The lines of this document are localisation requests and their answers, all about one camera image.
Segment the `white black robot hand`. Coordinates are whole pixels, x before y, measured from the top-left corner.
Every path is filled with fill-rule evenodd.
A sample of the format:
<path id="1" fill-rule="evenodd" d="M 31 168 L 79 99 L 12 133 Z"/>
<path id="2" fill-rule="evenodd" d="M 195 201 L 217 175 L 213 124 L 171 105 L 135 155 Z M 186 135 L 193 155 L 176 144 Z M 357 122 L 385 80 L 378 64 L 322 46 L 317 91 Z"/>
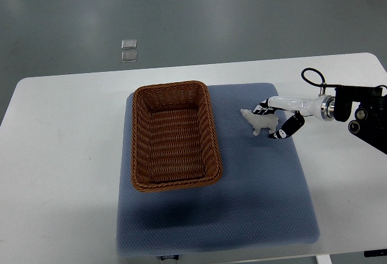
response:
<path id="1" fill-rule="evenodd" d="M 335 98 L 330 95 L 319 95 L 312 99 L 274 96 L 260 102 L 252 112 L 255 115 L 274 114 L 277 110 L 293 113 L 277 131 L 269 132 L 270 138 L 280 140 L 296 133 L 305 124 L 305 117 L 314 116 L 321 120 L 332 121 L 334 101 Z"/>

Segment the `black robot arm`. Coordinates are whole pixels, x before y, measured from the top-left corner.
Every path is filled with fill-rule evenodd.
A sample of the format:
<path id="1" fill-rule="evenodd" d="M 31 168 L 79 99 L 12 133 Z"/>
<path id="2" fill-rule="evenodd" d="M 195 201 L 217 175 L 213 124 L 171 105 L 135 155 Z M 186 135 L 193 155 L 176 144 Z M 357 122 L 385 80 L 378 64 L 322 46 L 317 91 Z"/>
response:
<path id="1" fill-rule="evenodd" d="M 349 121 L 352 135 L 386 153 L 386 85 L 327 84 L 324 75 L 314 68 L 303 69 L 301 77 L 320 88 L 320 95 L 325 97 L 317 105 L 322 119 Z"/>

